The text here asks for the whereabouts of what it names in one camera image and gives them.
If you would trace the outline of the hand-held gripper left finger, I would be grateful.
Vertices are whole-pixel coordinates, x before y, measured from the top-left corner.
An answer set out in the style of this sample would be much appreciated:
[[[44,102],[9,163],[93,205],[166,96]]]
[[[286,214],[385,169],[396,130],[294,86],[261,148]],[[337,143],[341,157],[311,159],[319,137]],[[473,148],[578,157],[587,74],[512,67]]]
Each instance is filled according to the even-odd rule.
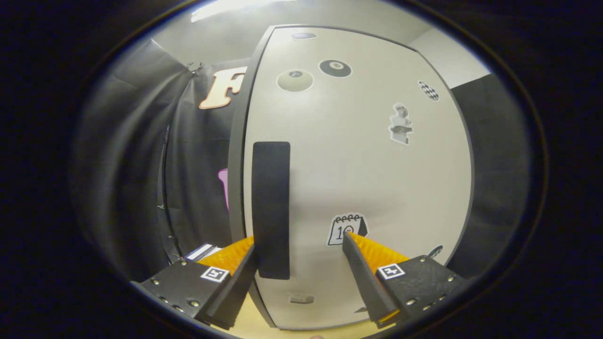
[[[254,237],[250,236],[224,248],[205,244],[131,285],[187,321],[230,330],[257,268]]]

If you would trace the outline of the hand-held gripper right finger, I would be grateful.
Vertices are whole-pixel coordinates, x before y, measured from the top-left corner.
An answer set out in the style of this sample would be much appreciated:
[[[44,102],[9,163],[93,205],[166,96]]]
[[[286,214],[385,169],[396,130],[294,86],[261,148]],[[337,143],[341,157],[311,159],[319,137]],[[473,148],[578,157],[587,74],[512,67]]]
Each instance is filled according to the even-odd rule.
[[[467,285],[467,279],[431,256],[408,258],[359,234],[345,233],[342,250],[376,325],[408,322],[433,313]]]

